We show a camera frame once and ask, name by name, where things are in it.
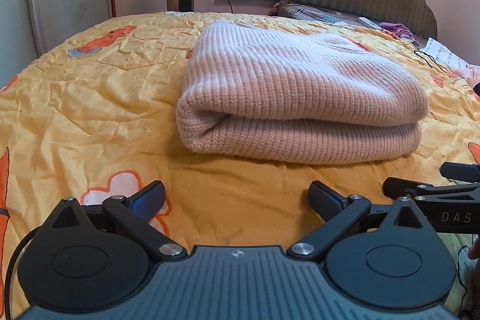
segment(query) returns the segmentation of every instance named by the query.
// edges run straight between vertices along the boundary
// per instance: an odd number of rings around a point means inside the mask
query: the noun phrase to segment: white logo
[[[238,258],[241,258],[243,255],[245,255],[245,252],[243,252],[241,250],[236,250],[236,251],[233,251],[231,254],[232,254],[232,256],[234,256],[238,259]]]

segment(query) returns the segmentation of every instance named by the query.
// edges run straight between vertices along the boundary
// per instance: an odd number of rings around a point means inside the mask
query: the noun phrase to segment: bed
[[[434,36],[433,14],[425,7],[429,22],[416,16],[417,30]],[[344,166],[191,152],[178,134],[176,102],[196,40],[218,21],[294,34],[338,34],[402,65],[419,80],[430,103],[421,145],[410,156]],[[429,66],[414,50],[411,43],[362,27],[193,12],[119,17],[71,37],[0,91],[2,278],[19,240],[67,195],[97,204],[160,179],[167,200],[150,224],[189,250],[194,244],[285,248],[322,223],[306,198],[313,180],[377,204],[391,202],[381,187],[388,176],[448,184],[438,172],[444,161],[480,163],[480,102],[464,80]],[[459,269],[445,305],[473,317],[475,263],[467,251],[476,236],[441,238]],[[14,316],[26,307],[15,283]]]

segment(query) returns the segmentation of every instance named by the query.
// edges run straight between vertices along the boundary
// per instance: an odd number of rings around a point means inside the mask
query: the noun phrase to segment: purple cloth
[[[402,24],[391,24],[390,22],[381,22],[379,26],[393,34],[396,34],[400,38],[408,36],[413,38],[413,33]]]

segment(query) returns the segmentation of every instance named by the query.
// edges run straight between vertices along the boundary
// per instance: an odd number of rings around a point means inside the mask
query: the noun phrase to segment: folded sweater
[[[421,85],[341,36],[217,23],[193,53],[177,125],[195,152],[342,164],[398,157],[420,142]]]

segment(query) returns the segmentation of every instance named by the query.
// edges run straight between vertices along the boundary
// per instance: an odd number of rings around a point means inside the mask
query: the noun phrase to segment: finger
[[[480,239],[475,240],[473,246],[469,250],[469,259],[480,258]]]

